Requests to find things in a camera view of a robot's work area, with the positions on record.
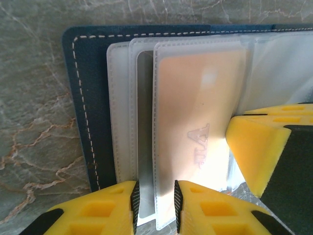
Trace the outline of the blue leather card holder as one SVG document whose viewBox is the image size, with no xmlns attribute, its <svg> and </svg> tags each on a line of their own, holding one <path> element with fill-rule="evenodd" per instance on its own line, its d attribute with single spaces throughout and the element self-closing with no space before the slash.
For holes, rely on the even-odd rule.
<svg viewBox="0 0 313 235">
<path fill-rule="evenodd" d="M 115 185 L 107 49 L 133 38 L 313 31 L 313 23 L 86 25 L 68 28 L 62 45 L 91 191 Z"/>
</svg>

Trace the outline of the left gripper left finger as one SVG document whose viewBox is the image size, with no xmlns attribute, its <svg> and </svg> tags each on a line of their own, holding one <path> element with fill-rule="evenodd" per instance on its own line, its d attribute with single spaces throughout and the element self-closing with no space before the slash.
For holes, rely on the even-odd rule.
<svg viewBox="0 0 313 235">
<path fill-rule="evenodd" d="M 139 183 L 125 181 L 52 207 L 31 235 L 135 235 L 139 202 Z"/>
</svg>

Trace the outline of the gold VIP card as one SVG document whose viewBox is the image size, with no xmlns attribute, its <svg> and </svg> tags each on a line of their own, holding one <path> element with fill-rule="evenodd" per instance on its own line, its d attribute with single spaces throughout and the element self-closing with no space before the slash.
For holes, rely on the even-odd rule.
<svg viewBox="0 0 313 235">
<path fill-rule="evenodd" d="M 159 65 L 156 159 L 158 215 L 174 217 L 174 181 L 226 187 L 225 131 L 245 76 L 246 51 L 163 58 Z"/>
</svg>

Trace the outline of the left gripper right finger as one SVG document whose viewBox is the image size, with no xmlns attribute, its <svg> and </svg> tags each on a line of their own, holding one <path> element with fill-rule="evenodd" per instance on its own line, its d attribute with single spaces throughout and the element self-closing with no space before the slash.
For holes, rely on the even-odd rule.
<svg viewBox="0 0 313 235">
<path fill-rule="evenodd" d="M 292 235 L 266 209 L 189 181 L 175 181 L 174 205 L 179 235 Z"/>
</svg>

